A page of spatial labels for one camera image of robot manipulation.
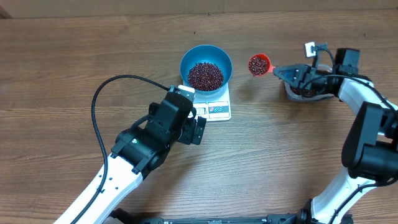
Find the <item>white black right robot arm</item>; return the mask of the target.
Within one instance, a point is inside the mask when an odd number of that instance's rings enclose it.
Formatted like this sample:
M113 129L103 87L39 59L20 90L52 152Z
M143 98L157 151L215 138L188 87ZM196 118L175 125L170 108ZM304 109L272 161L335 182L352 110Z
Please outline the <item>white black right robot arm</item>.
M343 165L326 189L309 200L288 223L352 223L347 211L366 193L397 182L397 106L359 74L360 51L339 48L330 72L318 68L326 47L305 49L313 63L279 66L273 74L305 100L333 95L355 115L341 151Z

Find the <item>red measuring scoop blue handle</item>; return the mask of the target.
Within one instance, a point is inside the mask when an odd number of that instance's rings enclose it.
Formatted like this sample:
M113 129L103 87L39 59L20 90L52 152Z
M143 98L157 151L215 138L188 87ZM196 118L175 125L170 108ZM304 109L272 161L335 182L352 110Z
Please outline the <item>red measuring scoop blue handle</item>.
M248 62L248 70L254 77L263 77L267 74L273 74L279 79L295 79L299 70L297 68L281 68L271 64L269 57L265 54L253 55Z

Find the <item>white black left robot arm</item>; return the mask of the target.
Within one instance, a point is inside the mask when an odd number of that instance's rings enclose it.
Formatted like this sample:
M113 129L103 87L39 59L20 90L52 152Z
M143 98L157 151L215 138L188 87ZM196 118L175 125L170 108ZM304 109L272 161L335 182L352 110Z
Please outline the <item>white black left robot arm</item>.
M120 201L161 166L176 143L199 145L205 118L195 117L195 95L168 92L151 103L147 115L116 138L111 154L87 188L57 219L57 223L103 223Z

